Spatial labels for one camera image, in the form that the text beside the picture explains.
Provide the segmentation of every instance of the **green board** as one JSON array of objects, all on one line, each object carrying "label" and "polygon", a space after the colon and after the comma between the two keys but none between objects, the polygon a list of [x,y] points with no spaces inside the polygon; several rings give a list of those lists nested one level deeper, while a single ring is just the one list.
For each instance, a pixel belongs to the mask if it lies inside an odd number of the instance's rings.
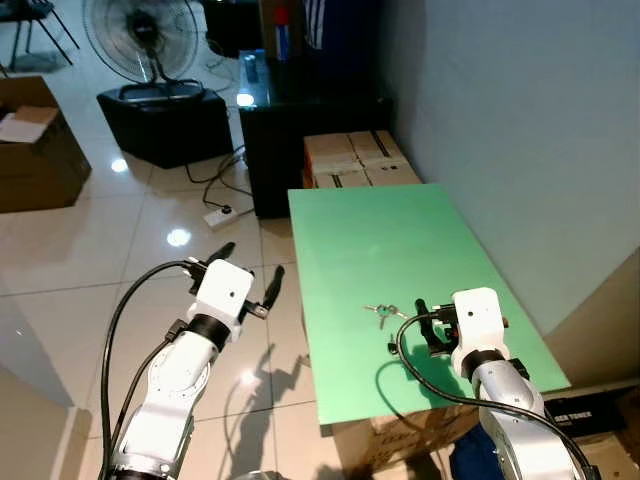
[{"label": "green board", "polygon": [[[428,393],[387,351],[402,319],[383,330],[364,305],[415,313],[451,303],[458,290],[491,287],[510,327],[505,343],[540,391],[566,377],[484,250],[438,185],[289,191],[302,302],[321,425],[449,405]],[[421,372],[471,396],[449,356],[430,358],[418,326],[407,345]]]}]

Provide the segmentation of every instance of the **power cord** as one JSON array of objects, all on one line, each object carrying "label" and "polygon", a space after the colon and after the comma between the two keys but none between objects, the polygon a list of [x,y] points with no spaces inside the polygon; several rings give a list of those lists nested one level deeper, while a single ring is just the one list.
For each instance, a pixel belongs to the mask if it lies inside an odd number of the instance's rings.
[{"label": "power cord", "polygon": [[115,438],[111,435],[111,417],[109,411],[109,370],[111,367],[113,340],[116,328],[118,327],[118,322],[120,321],[120,316],[133,294],[151,277],[169,268],[180,267],[190,269],[191,266],[192,265],[189,262],[181,260],[163,263],[152,268],[129,287],[113,312],[113,316],[111,317],[111,321],[109,322],[109,327],[107,329],[107,338],[102,352],[102,373],[100,377],[100,415],[102,417],[102,470],[100,471],[100,478],[102,480],[108,479],[108,475],[110,473],[109,464],[111,461],[111,451],[113,448],[112,444],[115,443]]},{"label": "power cord", "polygon": [[396,334],[396,346],[398,349],[398,356],[400,358],[400,361],[407,368],[407,370],[409,370],[409,372],[415,377],[415,379],[418,380],[418,382],[420,382],[422,386],[424,386],[431,392],[435,393],[436,395],[454,403],[461,403],[464,405],[475,405],[477,407],[494,408],[497,410],[502,410],[504,412],[522,415],[523,417],[526,417],[530,420],[534,420],[536,422],[541,423],[546,428],[551,430],[553,433],[558,435],[560,439],[562,439],[562,442],[571,451],[571,453],[574,455],[574,457],[580,464],[580,468],[582,469],[582,472],[584,473],[586,480],[600,480],[601,477],[598,471],[598,467],[596,467],[595,465],[591,465],[589,463],[589,460],[587,459],[585,454],[582,452],[582,450],[580,450],[580,447],[578,447],[578,445],[573,441],[573,439],[569,437],[569,435],[567,435],[565,432],[560,430],[559,427],[557,427],[551,421],[547,420],[545,417],[537,415],[523,408],[514,407],[513,405],[508,405],[506,403],[453,395],[451,393],[445,392],[444,390],[441,390],[439,387],[432,384],[431,382],[429,382],[429,380],[423,377],[422,374],[418,371],[418,369],[414,367],[409,361],[409,359],[407,358],[407,352],[405,350],[406,347],[404,345],[404,337],[405,337],[406,330],[411,325],[413,325],[416,322],[419,322],[420,320],[427,319],[427,318],[429,318],[429,315],[416,315],[415,317],[410,318],[409,320],[407,320],[402,324],[402,326],[398,330],[398,333]]},{"label": "power cord", "polygon": [[[231,152],[230,155],[228,155],[226,158],[224,158],[219,164],[218,164],[218,169],[217,172],[214,176],[209,177],[209,178],[194,178],[191,169],[189,168],[189,165],[185,164],[184,168],[185,171],[187,173],[187,178],[189,178],[189,181],[191,183],[194,184],[206,184],[204,192],[202,192],[202,203],[207,207],[207,208],[211,208],[216,207],[216,208],[225,208],[228,207],[228,205],[223,205],[221,203],[209,200],[207,197],[209,196],[209,191],[211,190],[211,188],[213,187],[213,184],[217,181],[220,180],[220,182],[227,188],[229,188],[230,190],[234,190],[236,192],[240,192],[243,193],[245,195],[249,195],[252,196],[251,192],[248,192],[247,190],[243,190],[241,188],[235,187],[231,184],[229,184],[225,179],[224,179],[224,174],[227,172],[227,170],[229,170],[229,168],[231,168],[233,165],[235,165],[236,163],[238,163],[242,157],[238,155],[238,153],[244,148],[244,145],[240,145],[239,147],[237,147],[233,152]],[[247,210],[245,212],[242,212],[240,215],[244,215],[246,213],[249,213],[253,211],[253,209]]]},{"label": "power cord", "polygon": [[133,399],[133,394],[138,387],[138,383],[140,382],[140,378],[142,378],[142,374],[149,366],[151,361],[162,351],[164,347],[169,345],[171,342],[175,340],[175,338],[183,332],[187,328],[187,324],[182,320],[176,320],[171,328],[165,333],[164,340],[160,345],[154,348],[149,355],[142,361],[140,367],[136,371],[136,374],[133,376],[133,380],[131,380],[131,384],[129,385],[129,390],[127,391],[127,395],[125,396],[124,402],[122,402],[122,407],[120,408],[120,415],[118,415],[118,421],[116,422],[115,427],[113,428],[113,434],[111,435],[111,455],[115,452],[115,447],[118,442],[118,437],[120,437],[120,430],[122,429],[122,425],[124,424],[124,419],[127,416],[127,411],[129,410],[129,406],[131,405],[131,400]]}]

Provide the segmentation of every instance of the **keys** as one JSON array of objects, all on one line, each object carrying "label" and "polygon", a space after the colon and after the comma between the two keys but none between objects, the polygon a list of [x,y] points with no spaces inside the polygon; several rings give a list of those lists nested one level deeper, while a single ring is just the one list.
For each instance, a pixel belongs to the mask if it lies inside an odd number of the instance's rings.
[{"label": "keys", "polygon": [[402,318],[407,318],[404,313],[400,313],[398,311],[398,307],[395,305],[378,305],[377,307],[374,307],[373,305],[365,305],[364,308],[366,310],[372,310],[380,316],[380,330],[384,328],[384,321],[389,315],[398,315]]}]

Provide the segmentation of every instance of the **cardboard box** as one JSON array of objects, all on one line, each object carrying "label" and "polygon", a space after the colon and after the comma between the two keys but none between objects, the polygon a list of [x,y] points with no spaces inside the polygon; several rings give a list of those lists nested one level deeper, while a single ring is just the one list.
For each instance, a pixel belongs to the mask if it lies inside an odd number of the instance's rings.
[{"label": "cardboard box", "polygon": [[358,160],[365,169],[374,167],[409,166],[406,157],[386,130],[349,134]]},{"label": "cardboard box", "polygon": [[335,175],[362,170],[346,133],[304,137],[305,169],[312,175]]},{"label": "cardboard box", "polygon": [[636,387],[616,402],[627,422],[627,428],[616,432],[631,458],[640,464],[640,387]]},{"label": "cardboard box", "polygon": [[369,178],[363,171],[336,175],[316,175],[314,188],[370,187]]},{"label": "cardboard box", "polygon": [[358,477],[388,468],[401,459],[438,450],[478,423],[478,409],[455,405],[332,425],[345,474]]},{"label": "cardboard box", "polygon": [[0,143],[0,212],[73,205],[91,172],[53,94],[42,77],[0,80],[0,104],[23,120],[46,123],[31,143]]},{"label": "cardboard box", "polygon": [[366,170],[367,177],[374,187],[385,185],[418,185],[422,180],[409,164],[371,167]]},{"label": "cardboard box", "polygon": [[422,183],[387,131],[316,135],[304,145],[304,188]]},{"label": "cardboard box", "polygon": [[640,478],[638,465],[634,463],[631,455],[625,451],[614,434],[604,434],[602,438],[589,442],[582,438],[578,444],[589,461],[598,466],[603,479],[637,480]]}]

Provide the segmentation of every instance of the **white wall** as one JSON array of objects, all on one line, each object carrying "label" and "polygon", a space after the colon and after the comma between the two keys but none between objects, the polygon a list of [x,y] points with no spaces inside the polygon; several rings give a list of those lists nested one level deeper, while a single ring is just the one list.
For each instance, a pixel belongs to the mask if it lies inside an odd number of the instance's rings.
[{"label": "white wall", "polygon": [[640,2],[386,4],[394,133],[546,334],[640,243]]}]

